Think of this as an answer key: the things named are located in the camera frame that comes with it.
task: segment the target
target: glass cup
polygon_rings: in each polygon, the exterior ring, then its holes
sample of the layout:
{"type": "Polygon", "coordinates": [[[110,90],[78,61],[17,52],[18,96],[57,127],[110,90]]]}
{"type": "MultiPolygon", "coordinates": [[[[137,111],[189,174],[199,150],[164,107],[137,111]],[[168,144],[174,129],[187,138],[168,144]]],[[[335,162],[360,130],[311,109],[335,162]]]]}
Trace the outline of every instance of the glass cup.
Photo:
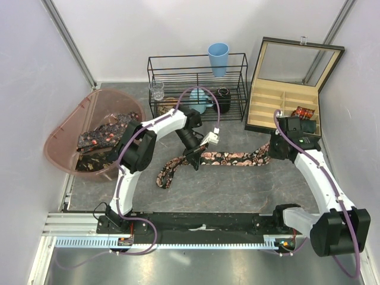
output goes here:
{"type": "Polygon", "coordinates": [[[164,98],[164,82],[162,81],[152,81],[149,83],[149,90],[152,93],[152,96],[155,100],[160,101],[164,98]]]}

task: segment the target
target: wire basket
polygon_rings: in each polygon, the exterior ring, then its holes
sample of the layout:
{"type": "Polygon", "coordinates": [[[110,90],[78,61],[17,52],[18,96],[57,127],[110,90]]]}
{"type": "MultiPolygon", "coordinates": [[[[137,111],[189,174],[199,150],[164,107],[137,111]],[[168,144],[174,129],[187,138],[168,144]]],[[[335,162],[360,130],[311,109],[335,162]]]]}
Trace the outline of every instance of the wire basket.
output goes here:
{"type": "MultiPolygon", "coordinates": [[[[149,105],[154,118],[167,112],[174,106],[184,90],[193,86],[209,89],[214,94],[221,87],[228,88],[230,100],[229,110],[221,114],[221,120],[243,121],[247,106],[247,70],[248,61],[245,53],[230,53],[229,65],[226,67],[224,77],[215,77],[212,73],[208,55],[180,55],[180,56],[150,56],[148,58],[149,82],[154,80],[164,82],[164,99],[157,101],[149,91],[149,105]]],[[[194,104],[210,106],[214,100],[200,99],[198,96],[190,98],[191,92],[185,94],[181,104],[190,106],[194,104]]],[[[203,121],[216,121],[218,114],[216,108],[207,107],[201,115],[203,121]]]]}

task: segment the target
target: black jar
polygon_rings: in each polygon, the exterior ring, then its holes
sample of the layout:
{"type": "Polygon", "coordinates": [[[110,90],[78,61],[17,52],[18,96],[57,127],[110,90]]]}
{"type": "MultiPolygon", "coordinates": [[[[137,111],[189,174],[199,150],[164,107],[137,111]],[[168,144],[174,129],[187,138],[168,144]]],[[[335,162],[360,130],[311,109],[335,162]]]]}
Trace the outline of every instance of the black jar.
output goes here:
{"type": "MultiPolygon", "coordinates": [[[[227,113],[231,108],[231,93],[228,88],[220,87],[215,94],[216,99],[219,103],[220,113],[227,113]]],[[[216,104],[213,106],[215,112],[218,112],[216,104]]]]}

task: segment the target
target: cable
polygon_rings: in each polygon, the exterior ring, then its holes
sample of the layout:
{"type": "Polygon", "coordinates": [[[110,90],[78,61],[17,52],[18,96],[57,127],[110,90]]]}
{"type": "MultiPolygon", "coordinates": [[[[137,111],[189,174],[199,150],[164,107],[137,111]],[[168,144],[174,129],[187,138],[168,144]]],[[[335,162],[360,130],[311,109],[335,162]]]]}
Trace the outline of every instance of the cable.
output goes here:
{"type": "MultiPolygon", "coordinates": [[[[324,166],[320,166],[319,165],[319,162],[317,159],[315,159],[314,157],[312,157],[310,154],[308,154],[307,152],[305,152],[302,148],[300,148],[298,145],[296,145],[293,141],[291,141],[286,135],[285,133],[283,132],[283,130],[280,128],[280,125],[278,123],[278,120],[277,120],[277,115],[279,115],[281,113],[281,110],[276,110],[274,111],[274,114],[273,114],[273,119],[274,119],[274,123],[275,123],[275,126],[276,128],[278,129],[279,133],[281,134],[281,136],[292,146],[294,147],[297,151],[299,151],[300,153],[304,154],[307,158],[309,158],[312,162],[314,162],[316,164],[316,166],[323,172],[323,174],[326,176],[327,180],[329,181],[331,187],[332,187],[332,190],[334,191],[335,193],[335,196],[337,198],[339,198],[339,190],[337,188],[337,186],[335,185],[332,177],[330,176],[330,174],[328,173],[328,171],[325,169],[324,166]]],[[[350,278],[352,279],[357,279],[359,276],[360,276],[360,255],[359,255],[359,246],[357,244],[357,239],[356,239],[356,234],[355,234],[355,230],[354,230],[354,227],[352,225],[352,222],[350,220],[350,217],[349,217],[349,214],[347,212],[347,209],[346,207],[344,206],[344,203],[338,199],[338,203],[343,211],[343,215],[344,215],[344,218],[346,219],[346,223],[347,223],[347,226],[349,227],[349,231],[350,231],[350,234],[351,234],[351,238],[352,238],[352,242],[353,242],[353,246],[354,246],[354,253],[355,253],[355,263],[356,263],[356,266],[355,266],[355,274],[354,275],[351,275],[342,265],[342,263],[338,260],[338,258],[336,256],[333,256],[334,260],[337,262],[338,266],[343,270],[343,272],[350,278]]]]}
{"type": "Polygon", "coordinates": [[[279,255],[279,256],[281,256],[281,257],[289,257],[289,256],[293,256],[293,254],[297,253],[298,251],[300,251],[300,250],[303,248],[303,246],[305,245],[306,240],[307,240],[307,238],[305,238],[305,239],[303,240],[303,242],[300,244],[300,246],[299,246],[298,248],[296,248],[296,249],[295,249],[294,251],[292,251],[292,252],[286,252],[286,253],[284,253],[284,254],[279,254],[279,253],[276,252],[276,251],[264,251],[264,252],[267,252],[267,253],[269,253],[269,254],[276,254],[276,255],[279,255]]]}
{"type": "MultiPolygon", "coordinates": [[[[205,88],[205,87],[195,86],[195,87],[190,87],[190,88],[186,89],[186,90],[185,90],[185,91],[179,96],[179,98],[178,98],[178,102],[177,102],[177,105],[176,105],[175,110],[174,110],[174,113],[177,112],[178,107],[179,107],[179,103],[181,102],[182,97],[183,97],[188,91],[190,91],[190,90],[192,90],[192,89],[195,89],[195,88],[201,88],[201,89],[205,90],[206,92],[208,92],[208,93],[214,98],[215,103],[216,103],[216,106],[217,106],[217,110],[218,110],[218,120],[217,120],[216,128],[219,128],[219,123],[220,123],[220,107],[219,107],[219,103],[218,103],[218,101],[217,101],[216,96],[215,96],[215,95],[214,95],[209,89],[207,89],[207,88],[205,88]]],[[[170,114],[168,114],[168,115],[166,115],[166,116],[164,116],[164,117],[162,117],[162,118],[159,118],[159,119],[157,119],[157,120],[154,121],[154,124],[159,123],[159,122],[162,122],[163,120],[165,120],[165,119],[167,119],[167,118],[169,118],[169,117],[171,117],[170,114]]],[[[123,158],[125,152],[127,151],[128,147],[132,144],[132,142],[136,139],[136,137],[139,136],[140,133],[142,133],[143,131],[145,131],[147,128],[150,128],[151,126],[153,126],[152,123],[150,123],[150,124],[148,124],[148,125],[146,125],[146,126],[143,126],[141,129],[139,129],[139,130],[138,130],[138,131],[137,131],[137,132],[131,137],[131,139],[127,142],[127,144],[124,146],[124,148],[122,149],[122,151],[121,151],[121,153],[120,153],[120,155],[119,155],[119,157],[118,157],[118,159],[117,159],[117,163],[116,163],[116,165],[117,165],[118,169],[122,172],[123,175],[122,175],[121,178],[119,179],[119,182],[118,182],[118,185],[117,185],[117,188],[116,188],[116,197],[115,197],[115,199],[116,199],[116,209],[117,209],[117,211],[118,211],[118,214],[119,214],[120,218],[122,218],[122,219],[124,219],[124,220],[127,220],[127,221],[143,221],[143,222],[145,222],[145,223],[148,223],[148,224],[152,227],[152,229],[153,229],[153,231],[154,231],[154,240],[153,240],[152,244],[151,244],[147,249],[145,249],[145,250],[143,250],[143,251],[141,251],[141,252],[120,252],[120,251],[119,251],[118,254],[121,254],[121,255],[144,255],[144,254],[147,254],[147,253],[149,253],[150,250],[156,245],[156,242],[157,242],[157,229],[156,229],[156,227],[154,226],[154,224],[153,224],[151,221],[149,221],[149,220],[147,220],[147,219],[145,219],[145,218],[137,218],[137,217],[136,217],[136,218],[130,218],[130,217],[124,217],[123,214],[121,213],[120,204],[119,204],[120,187],[121,187],[121,183],[122,183],[122,181],[123,181],[123,179],[124,179],[124,175],[125,175],[125,171],[124,171],[123,168],[121,167],[120,162],[121,162],[121,160],[122,160],[122,158],[123,158]]],[[[96,218],[94,212],[96,211],[96,209],[97,209],[102,203],[100,203],[100,204],[94,209],[94,211],[93,211],[93,216],[94,216],[94,218],[95,218],[96,220],[98,220],[98,219],[96,218]]],[[[79,263],[79,264],[77,264],[77,265],[75,265],[75,266],[71,266],[71,267],[64,267],[64,266],[62,266],[61,264],[59,264],[58,260],[56,259],[56,254],[55,254],[55,264],[56,264],[60,269],[62,269],[62,270],[73,270],[73,269],[76,269],[76,268],[78,268],[78,267],[80,267],[80,266],[82,266],[82,265],[84,265],[84,264],[86,264],[86,263],[88,263],[88,262],[94,260],[95,258],[100,257],[100,256],[102,256],[102,255],[104,255],[104,254],[107,254],[107,253],[117,253],[117,252],[112,251],[112,250],[104,251],[104,252],[100,252],[100,253],[94,255],[93,257],[91,257],[91,258],[89,258],[89,259],[87,259],[87,260],[85,260],[85,261],[83,261],[83,262],[81,262],[81,263],[79,263]]]]}
{"type": "Polygon", "coordinates": [[[290,242],[296,240],[296,237],[297,237],[297,231],[296,231],[296,229],[293,229],[293,238],[290,242]]]}
{"type": "MultiPolygon", "coordinates": [[[[177,112],[178,108],[179,108],[179,104],[183,98],[183,96],[190,90],[193,90],[195,88],[201,88],[203,90],[205,90],[206,92],[208,92],[215,100],[215,103],[217,105],[217,110],[218,110],[218,121],[217,121],[217,124],[216,124],[216,128],[219,128],[219,123],[220,123],[220,108],[219,108],[219,103],[217,101],[217,98],[216,96],[207,88],[205,87],[201,87],[201,86],[195,86],[195,87],[190,87],[190,88],[187,88],[178,98],[178,102],[177,102],[177,105],[174,109],[174,113],[177,112]]],[[[122,181],[124,179],[124,176],[125,176],[125,171],[124,169],[122,168],[121,166],[121,160],[125,154],[125,152],[127,151],[127,149],[129,148],[129,146],[133,143],[133,141],[140,135],[140,133],[142,133],[143,131],[145,131],[146,129],[150,128],[153,126],[153,124],[157,124],[159,122],[162,122],[163,120],[166,120],[167,118],[170,118],[172,115],[171,114],[168,114],[166,116],[163,116],[162,118],[158,118],[157,120],[154,121],[154,123],[149,123],[148,125],[145,125],[143,126],[141,129],[139,129],[132,137],[131,139],[125,144],[124,148],[122,149],[120,155],[119,155],[119,158],[117,160],[117,167],[119,168],[119,170],[121,171],[122,173],[122,176],[120,177],[119,179],[119,182],[118,182],[118,185],[116,187],[116,195],[115,195],[115,200],[116,200],[116,209],[118,211],[118,214],[119,214],[119,217],[122,218],[123,220],[127,220],[127,221],[143,221],[145,223],[148,223],[153,231],[154,231],[154,240],[152,242],[152,244],[145,250],[141,251],[141,252],[120,252],[120,254],[122,255],[144,255],[144,254],[147,254],[150,252],[151,249],[153,249],[153,247],[156,245],[156,242],[157,242],[157,229],[156,227],[154,226],[154,224],[147,220],[146,218],[130,218],[130,217],[125,217],[123,215],[123,213],[121,212],[121,209],[120,209],[120,203],[119,203],[119,195],[120,195],[120,187],[121,187],[121,184],[122,184],[122,181]]]]}
{"type": "Polygon", "coordinates": [[[95,216],[95,211],[96,211],[96,209],[98,209],[99,206],[102,205],[102,204],[106,205],[106,207],[108,206],[106,202],[100,202],[100,204],[99,204],[98,206],[96,206],[95,209],[93,210],[93,216],[94,216],[94,218],[95,218],[97,221],[99,221],[99,219],[95,216]]]}
{"type": "Polygon", "coordinates": [[[286,251],[294,252],[294,251],[296,250],[296,248],[297,248],[297,239],[294,237],[294,238],[292,239],[292,241],[294,241],[294,249],[286,248],[283,244],[280,244],[280,246],[281,246],[283,249],[285,249],[286,251]]]}
{"type": "Polygon", "coordinates": [[[194,86],[194,87],[190,87],[190,88],[187,88],[184,92],[182,92],[182,94],[179,96],[178,98],[178,102],[177,102],[177,105],[175,107],[175,112],[177,112],[178,108],[179,108],[179,103],[181,102],[182,100],[182,97],[190,90],[193,90],[193,89],[196,89],[196,88],[200,88],[200,89],[203,89],[204,91],[206,91],[208,94],[210,94],[212,96],[212,98],[215,100],[215,104],[216,104],[216,108],[218,110],[218,121],[216,123],[216,128],[219,129],[219,123],[220,123],[220,107],[219,107],[219,102],[218,102],[218,99],[216,98],[216,96],[207,88],[205,87],[202,87],[202,86],[194,86]]]}

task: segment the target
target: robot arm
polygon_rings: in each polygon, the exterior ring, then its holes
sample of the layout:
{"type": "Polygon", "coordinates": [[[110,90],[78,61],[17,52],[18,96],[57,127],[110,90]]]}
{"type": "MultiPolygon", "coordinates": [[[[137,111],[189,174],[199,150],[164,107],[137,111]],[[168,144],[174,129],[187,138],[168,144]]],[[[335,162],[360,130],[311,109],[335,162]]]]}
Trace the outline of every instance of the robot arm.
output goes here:
{"type": "Polygon", "coordinates": [[[365,209],[358,210],[341,190],[318,145],[319,138],[306,136],[300,127],[298,117],[278,118],[280,128],[298,147],[319,162],[317,166],[307,155],[298,152],[277,132],[271,136],[269,156],[274,159],[290,159],[305,177],[318,205],[319,215],[311,215],[298,205],[280,205],[274,216],[277,222],[294,228],[311,240],[314,251],[319,256],[353,253],[353,241],[339,201],[347,209],[357,237],[359,251],[364,250],[371,218],[365,209]],[[336,193],[322,172],[322,167],[330,175],[338,190],[336,193]]]}
{"type": "Polygon", "coordinates": [[[124,216],[132,211],[132,199],[137,181],[141,172],[148,167],[152,160],[154,146],[157,140],[175,131],[186,147],[183,154],[186,156],[187,161],[193,165],[195,170],[198,170],[201,153],[205,149],[205,147],[201,146],[208,143],[217,144],[219,141],[218,135],[213,132],[210,132],[200,141],[192,130],[202,125],[199,112],[180,105],[177,111],[172,109],[151,121],[143,123],[131,121],[115,150],[115,157],[120,155],[125,144],[127,144],[141,127],[148,125],[152,126],[147,128],[141,136],[138,137],[140,143],[132,143],[121,160],[121,168],[123,171],[119,171],[117,182],[118,187],[120,187],[119,196],[116,196],[116,189],[113,199],[106,210],[106,216],[117,226],[120,226],[122,221],[118,216],[116,200],[119,200],[120,211],[124,216]]]}

